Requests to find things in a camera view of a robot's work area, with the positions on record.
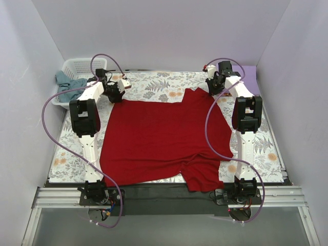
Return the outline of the red t shirt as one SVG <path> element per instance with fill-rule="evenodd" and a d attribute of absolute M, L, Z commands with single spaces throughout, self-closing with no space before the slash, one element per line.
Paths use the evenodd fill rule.
<path fill-rule="evenodd" d="M 190 191 L 223 187 L 219 166 L 232 157 L 231 128 L 203 89 L 186 89 L 181 102 L 123 100 L 114 105 L 101 149 L 107 186 L 181 174 Z"/>

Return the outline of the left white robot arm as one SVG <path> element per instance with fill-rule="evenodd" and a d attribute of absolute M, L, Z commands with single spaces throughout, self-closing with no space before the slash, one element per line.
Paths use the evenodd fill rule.
<path fill-rule="evenodd" d="M 83 158 L 87 160 L 85 184 L 80 191 L 86 199 L 98 205 L 108 203 L 109 192 L 103 180 L 104 176 L 98 172 L 101 167 L 97 137 L 101 123 L 97 102 L 102 95 L 105 95 L 109 102 L 119 103 L 122 102 L 122 96 L 125 94 L 124 82 L 112 81 L 112 77 L 107 77 L 109 72 L 105 69 L 96 69 L 95 76 L 87 80 L 90 87 L 85 89 L 78 99 L 69 102 L 72 130 L 83 149 Z"/>

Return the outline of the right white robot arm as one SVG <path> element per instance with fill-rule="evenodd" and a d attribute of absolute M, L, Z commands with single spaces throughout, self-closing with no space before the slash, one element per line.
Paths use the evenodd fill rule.
<path fill-rule="evenodd" d="M 203 67 L 210 95 L 230 93 L 235 100 L 232 127 L 237 137 L 237 169 L 234 183 L 222 195 L 223 200 L 236 203 L 250 202 L 257 193 L 257 172 L 254 170 L 254 144 L 262 121 L 262 98 L 252 94 L 243 83 L 243 76 L 234 71 L 229 60 L 217 66 L 211 63 Z"/>

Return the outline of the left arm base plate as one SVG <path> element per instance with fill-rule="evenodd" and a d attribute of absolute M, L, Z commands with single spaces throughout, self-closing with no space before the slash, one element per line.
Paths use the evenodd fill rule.
<path fill-rule="evenodd" d="M 91 192 L 85 193 L 83 188 L 78 188 L 81 192 L 79 204 L 81 206 L 120 206 L 120 203 L 124 203 L 125 200 L 125 190 L 121 190 L 119 194 L 117 189 L 107 188 L 103 191 L 96 191 L 94 194 Z"/>

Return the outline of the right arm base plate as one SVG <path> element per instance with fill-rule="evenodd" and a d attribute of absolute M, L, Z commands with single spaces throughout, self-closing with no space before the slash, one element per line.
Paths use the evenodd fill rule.
<path fill-rule="evenodd" d="M 236 195 L 232 188 L 216 189 L 214 191 L 214 200 L 218 205 L 239 205 L 245 204 L 260 205 L 262 196 L 259 190 L 255 196 Z"/>

